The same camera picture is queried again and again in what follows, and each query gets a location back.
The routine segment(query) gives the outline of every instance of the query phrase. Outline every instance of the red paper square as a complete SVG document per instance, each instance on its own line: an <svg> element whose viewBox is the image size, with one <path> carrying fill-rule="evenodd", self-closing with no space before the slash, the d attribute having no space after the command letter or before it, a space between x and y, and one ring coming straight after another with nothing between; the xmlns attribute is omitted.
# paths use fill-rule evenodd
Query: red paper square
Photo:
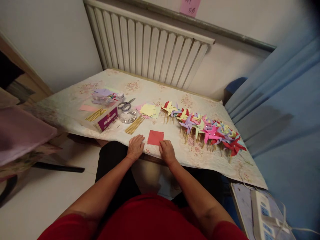
<svg viewBox="0 0 320 240"><path fill-rule="evenodd" d="M163 141L164 132L150 130L148 144L160 146L160 141Z"/></svg>

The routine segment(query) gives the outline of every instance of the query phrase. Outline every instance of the radiator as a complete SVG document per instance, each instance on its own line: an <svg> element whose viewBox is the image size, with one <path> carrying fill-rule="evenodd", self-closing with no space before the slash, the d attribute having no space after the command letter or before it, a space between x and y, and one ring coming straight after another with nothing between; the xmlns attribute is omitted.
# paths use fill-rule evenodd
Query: radiator
<svg viewBox="0 0 320 240"><path fill-rule="evenodd" d="M188 89L208 38L96 0L84 0L103 69Z"/></svg>

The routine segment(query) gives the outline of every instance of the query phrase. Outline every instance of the scissors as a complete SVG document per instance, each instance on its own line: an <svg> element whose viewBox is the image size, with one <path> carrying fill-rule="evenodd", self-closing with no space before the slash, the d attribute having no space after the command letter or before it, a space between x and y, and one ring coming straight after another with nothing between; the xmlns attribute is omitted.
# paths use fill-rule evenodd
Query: scissors
<svg viewBox="0 0 320 240"><path fill-rule="evenodd" d="M135 100L135 98L131 99L129 102L122 102L119 103L118 109L121 109L122 111L128 111L131 108L131 104Z"/></svg>

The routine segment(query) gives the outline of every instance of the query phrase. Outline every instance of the hand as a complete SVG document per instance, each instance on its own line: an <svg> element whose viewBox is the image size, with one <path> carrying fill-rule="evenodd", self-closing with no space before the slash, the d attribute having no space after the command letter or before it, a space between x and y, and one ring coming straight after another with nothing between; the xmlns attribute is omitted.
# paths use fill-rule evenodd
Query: hand
<svg viewBox="0 0 320 240"><path fill-rule="evenodd" d="M173 163L178 162L176 156L174 154L174 149L171 144L171 141L163 140L160 141L159 150L162 156L162 159L166 162L168 167L170 167Z"/></svg>
<svg viewBox="0 0 320 240"><path fill-rule="evenodd" d="M142 141L144 140L143 135L138 135L130 139L129 141L129 148L126 158L129 158L132 163L138 160L138 158L141 156L143 152L144 143Z"/></svg>

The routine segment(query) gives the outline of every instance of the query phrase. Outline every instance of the person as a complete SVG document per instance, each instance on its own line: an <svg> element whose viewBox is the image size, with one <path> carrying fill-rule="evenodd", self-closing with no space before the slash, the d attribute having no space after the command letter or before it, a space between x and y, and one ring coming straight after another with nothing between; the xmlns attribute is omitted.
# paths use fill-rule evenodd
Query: person
<svg viewBox="0 0 320 240"><path fill-rule="evenodd" d="M247 240L217 200L222 196L220 175L182 167L168 140L160 142L159 150L182 193L172 201L156 194L141 194L130 168L143 152L143 140L143 135L137 135L129 141L129 147L115 141L103 146L95 184L38 240Z"/></svg>

